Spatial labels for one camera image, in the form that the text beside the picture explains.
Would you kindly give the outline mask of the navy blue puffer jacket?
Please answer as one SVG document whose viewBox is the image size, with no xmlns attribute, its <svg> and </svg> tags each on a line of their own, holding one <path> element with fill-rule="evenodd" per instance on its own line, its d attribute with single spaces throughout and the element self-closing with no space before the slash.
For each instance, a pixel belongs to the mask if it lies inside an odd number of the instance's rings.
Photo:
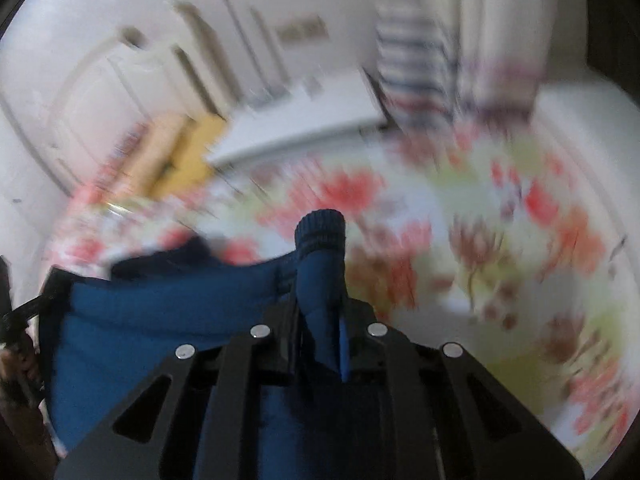
<svg viewBox="0 0 640 480">
<path fill-rule="evenodd" d="M 264 424 L 296 456 L 293 479 L 349 479 L 345 234 L 343 215 L 323 209 L 299 221 L 292 252 L 263 263 L 234 266 L 192 238 L 121 262 L 108 280 L 70 274 L 62 308 L 38 328 L 44 398 L 66 457 L 178 347 L 225 346 L 269 308 L 296 304 L 300 356 L 292 385 L 265 394 Z"/>
</svg>

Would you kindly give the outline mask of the embroidered red blue pillow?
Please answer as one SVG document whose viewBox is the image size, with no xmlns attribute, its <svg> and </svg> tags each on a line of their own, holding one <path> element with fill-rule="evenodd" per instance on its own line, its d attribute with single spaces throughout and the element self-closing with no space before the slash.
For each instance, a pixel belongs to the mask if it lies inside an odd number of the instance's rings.
<svg viewBox="0 0 640 480">
<path fill-rule="evenodd" d="M 120 137 L 114 148 L 108 153 L 107 158 L 94 178 L 93 183 L 96 188 L 106 191 L 114 184 L 125 162 L 137 149 L 148 131 L 148 124 L 137 124 Z"/>
</svg>

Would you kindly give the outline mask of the yellow pillow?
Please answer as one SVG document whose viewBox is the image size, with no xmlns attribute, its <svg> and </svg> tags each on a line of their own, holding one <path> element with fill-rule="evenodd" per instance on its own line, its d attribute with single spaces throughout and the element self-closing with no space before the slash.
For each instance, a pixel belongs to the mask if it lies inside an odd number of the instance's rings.
<svg viewBox="0 0 640 480">
<path fill-rule="evenodd" d="M 206 181 L 213 169 L 205 155 L 226 130 L 227 122 L 216 114 L 157 116 L 127 162 L 129 191 L 159 200 Z"/>
</svg>

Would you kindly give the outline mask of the floral bed quilt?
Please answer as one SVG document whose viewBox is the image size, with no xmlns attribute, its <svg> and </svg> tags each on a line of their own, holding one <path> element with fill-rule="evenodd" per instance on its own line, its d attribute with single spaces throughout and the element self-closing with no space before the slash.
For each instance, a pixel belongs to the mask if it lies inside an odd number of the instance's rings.
<svg viewBox="0 0 640 480">
<path fill-rule="evenodd" d="M 189 234 L 249 264 L 309 211 L 347 223 L 346 281 L 419 344 L 456 340 L 594 476 L 639 411 L 639 259 L 586 165 L 553 133 L 372 136 L 262 158 L 162 200 L 80 191 L 48 263 L 103 278 Z"/>
</svg>

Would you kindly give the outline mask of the cream wooden headboard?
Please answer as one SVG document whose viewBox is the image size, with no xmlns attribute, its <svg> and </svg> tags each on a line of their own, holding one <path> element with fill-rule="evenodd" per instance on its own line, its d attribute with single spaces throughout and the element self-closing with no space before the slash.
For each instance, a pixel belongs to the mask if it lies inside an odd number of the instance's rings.
<svg viewBox="0 0 640 480">
<path fill-rule="evenodd" d="M 228 117 L 238 102 L 221 48 L 200 10 L 172 0 L 167 32 L 136 26 L 75 46 L 68 32 L 1 43 L 1 106 L 65 194 L 92 177 L 120 136 L 163 113 Z"/>
</svg>

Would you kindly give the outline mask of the white desk lamp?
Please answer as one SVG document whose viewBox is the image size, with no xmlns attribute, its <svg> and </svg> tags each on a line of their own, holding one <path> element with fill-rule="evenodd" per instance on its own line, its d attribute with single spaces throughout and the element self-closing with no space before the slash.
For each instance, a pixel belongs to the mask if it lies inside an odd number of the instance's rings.
<svg viewBox="0 0 640 480">
<path fill-rule="evenodd" d="M 267 76 L 260 66 L 257 53 L 255 52 L 252 44 L 250 43 L 250 37 L 247 35 L 244 29 L 238 12 L 232 6 L 231 0 L 222 0 L 227 12 L 231 18 L 232 24 L 235 28 L 241 44 L 246 52 L 250 65 L 253 67 L 262 86 L 258 90 L 250 90 L 248 96 L 245 98 L 245 105 L 251 110 L 264 110 L 267 107 L 275 106 L 277 102 L 286 99 L 290 92 L 286 84 L 274 84 L 269 82 Z"/>
</svg>

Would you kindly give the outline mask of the white window sill ledge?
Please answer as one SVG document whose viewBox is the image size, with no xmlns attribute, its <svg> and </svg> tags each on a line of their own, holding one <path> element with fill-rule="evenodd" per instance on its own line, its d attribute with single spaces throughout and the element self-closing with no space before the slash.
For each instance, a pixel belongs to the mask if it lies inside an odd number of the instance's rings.
<svg viewBox="0 0 640 480">
<path fill-rule="evenodd" d="M 535 117 L 582 168 L 600 200 L 639 245 L 639 107 L 606 80 L 547 84 Z"/>
</svg>

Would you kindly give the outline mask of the white bedside table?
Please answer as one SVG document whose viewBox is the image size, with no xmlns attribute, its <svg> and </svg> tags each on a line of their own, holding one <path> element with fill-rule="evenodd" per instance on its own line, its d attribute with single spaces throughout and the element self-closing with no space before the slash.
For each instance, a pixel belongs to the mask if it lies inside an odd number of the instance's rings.
<svg viewBox="0 0 640 480">
<path fill-rule="evenodd" d="M 291 145 L 385 124 L 383 107 L 360 68 L 310 76 L 291 84 L 280 99 L 236 110 L 204 160 L 222 169 Z"/>
</svg>

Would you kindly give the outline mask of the striped sailboat curtain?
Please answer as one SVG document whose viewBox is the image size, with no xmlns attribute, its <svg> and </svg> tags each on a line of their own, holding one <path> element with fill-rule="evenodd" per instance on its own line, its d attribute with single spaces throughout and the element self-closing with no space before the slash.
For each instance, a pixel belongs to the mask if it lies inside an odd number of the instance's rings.
<svg viewBox="0 0 640 480">
<path fill-rule="evenodd" d="M 376 0 L 378 81 L 402 128 L 524 118 L 558 0 Z"/>
</svg>

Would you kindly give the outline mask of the wall socket switch panel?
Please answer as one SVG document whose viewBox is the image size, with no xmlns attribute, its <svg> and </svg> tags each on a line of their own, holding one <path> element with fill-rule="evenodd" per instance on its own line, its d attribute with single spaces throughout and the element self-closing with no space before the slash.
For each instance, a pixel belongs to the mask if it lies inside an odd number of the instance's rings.
<svg viewBox="0 0 640 480">
<path fill-rule="evenodd" d="M 330 36 L 326 22 L 318 14 L 296 18 L 296 20 L 278 25 L 274 31 L 280 44 L 287 48 L 328 40 Z"/>
</svg>

